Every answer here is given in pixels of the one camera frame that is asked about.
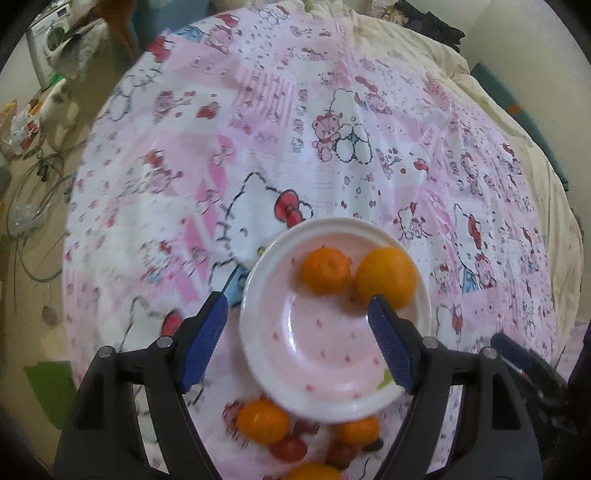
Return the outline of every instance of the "green mat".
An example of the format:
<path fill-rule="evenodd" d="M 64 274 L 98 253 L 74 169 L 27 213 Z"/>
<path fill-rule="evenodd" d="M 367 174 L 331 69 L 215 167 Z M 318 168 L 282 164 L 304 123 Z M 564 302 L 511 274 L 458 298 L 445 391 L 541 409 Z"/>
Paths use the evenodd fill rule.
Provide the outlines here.
<path fill-rule="evenodd" d="M 24 369 L 45 415 L 61 430 L 76 396 L 70 362 L 39 362 Z"/>

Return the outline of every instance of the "washing machine door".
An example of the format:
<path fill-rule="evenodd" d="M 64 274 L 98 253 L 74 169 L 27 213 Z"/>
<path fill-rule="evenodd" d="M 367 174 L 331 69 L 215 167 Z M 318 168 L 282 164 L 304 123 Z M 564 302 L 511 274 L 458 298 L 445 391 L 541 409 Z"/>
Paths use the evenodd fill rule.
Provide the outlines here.
<path fill-rule="evenodd" d="M 55 22 L 49 28 L 45 40 L 46 54 L 50 54 L 62 44 L 69 28 L 66 22 Z"/>

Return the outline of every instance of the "wall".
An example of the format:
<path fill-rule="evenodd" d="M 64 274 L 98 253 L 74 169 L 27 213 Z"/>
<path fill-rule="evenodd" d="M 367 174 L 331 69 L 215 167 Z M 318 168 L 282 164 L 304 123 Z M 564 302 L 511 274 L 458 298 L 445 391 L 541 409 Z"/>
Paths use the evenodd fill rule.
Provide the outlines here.
<path fill-rule="evenodd" d="M 23 36 L 0 72 L 0 109 L 16 98 L 19 110 L 21 110 L 39 88 L 39 81 L 29 55 L 27 39 Z"/>
<path fill-rule="evenodd" d="M 591 65 L 543 0 L 493 0 L 462 40 L 473 67 L 483 60 L 536 122 L 569 179 L 569 202 L 591 248 Z M 579 313 L 591 316 L 591 262 Z"/>
<path fill-rule="evenodd" d="M 470 31 L 491 0 L 407 0 L 423 13 L 431 12 L 446 24 Z"/>

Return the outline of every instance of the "blanket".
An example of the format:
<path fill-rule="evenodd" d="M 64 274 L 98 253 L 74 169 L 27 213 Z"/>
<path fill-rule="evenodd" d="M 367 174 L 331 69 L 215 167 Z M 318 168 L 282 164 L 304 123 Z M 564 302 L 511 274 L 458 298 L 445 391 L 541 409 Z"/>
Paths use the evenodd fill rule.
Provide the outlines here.
<path fill-rule="evenodd" d="M 477 352 L 503 331 L 558 357 L 538 199 L 507 135 L 434 61 L 461 70 L 461 57 L 413 32 L 380 52 L 354 14 L 317 8 L 255 6 L 166 32 L 117 85 L 89 137 L 67 223 L 76 382 L 98 347 L 129 351 L 172 334 L 179 319 L 168 312 L 195 314 L 229 278 L 238 305 L 265 247 L 327 216 L 363 219 L 404 244 L 447 347 Z M 187 406 L 223 478 L 275 478 L 289 467 L 235 427 L 240 406 L 261 395 L 237 322 L 234 308 Z M 165 469 L 145 393 L 136 394 L 150 462 Z M 402 397 L 380 412 L 384 447 L 344 478 L 373 477 L 409 404 Z M 458 390 L 447 408 L 432 469 L 451 447 Z M 306 461 L 323 460 L 330 429 L 292 420 Z"/>

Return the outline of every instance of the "plate rim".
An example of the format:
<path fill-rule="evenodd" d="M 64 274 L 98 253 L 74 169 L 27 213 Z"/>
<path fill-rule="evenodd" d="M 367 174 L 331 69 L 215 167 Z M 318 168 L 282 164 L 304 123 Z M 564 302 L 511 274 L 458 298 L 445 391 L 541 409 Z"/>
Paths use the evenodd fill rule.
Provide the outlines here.
<path fill-rule="evenodd" d="M 306 220 L 276 237 L 257 260 L 246 279 L 238 321 L 240 342 L 246 358 L 246 363 L 248 364 L 248 369 L 263 391 L 286 411 L 293 413 L 298 417 L 321 423 L 341 423 L 344 421 L 352 421 L 368 417 L 393 403 L 404 392 L 404 389 L 399 385 L 390 383 L 390 385 L 385 388 L 376 391 L 375 394 L 356 400 L 337 402 L 306 398 L 303 392 L 300 392 L 295 387 L 282 381 L 277 374 L 273 375 L 273 369 L 268 365 L 268 361 L 265 361 L 261 355 L 259 345 L 255 345 L 256 341 L 254 343 L 250 341 L 253 340 L 254 337 L 251 332 L 252 324 L 248 320 L 251 313 L 250 310 L 252 310 L 252 302 L 248 301 L 250 298 L 248 293 L 253 288 L 253 278 L 257 271 L 261 269 L 260 265 L 266 261 L 265 257 L 268 259 L 269 256 L 278 249 L 277 245 L 284 243 L 286 238 L 294 235 L 301 235 L 301 231 L 305 229 L 312 229 L 313 231 L 319 226 L 327 226 L 327 228 L 329 228 L 331 224 L 333 227 L 343 227 L 343 225 L 345 225 L 346 227 L 349 227 L 349 229 L 357 229 L 362 232 L 365 231 L 365 237 L 369 240 L 375 241 L 376 237 L 378 237 L 383 240 L 384 243 L 395 245 L 408 253 L 399 240 L 377 225 L 366 222 L 362 219 L 329 217 Z M 420 311 L 421 316 L 428 318 L 428 322 L 425 322 L 425 324 L 428 325 L 428 331 L 425 332 L 425 335 L 431 335 L 433 331 L 431 301 L 423 276 L 414 260 L 413 264 L 419 277 L 417 291 L 415 292 L 415 303 L 417 299 L 421 297 L 427 300 L 426 305 L 423 304 L 420 310 L 417 308 L 417 315 Z"/>

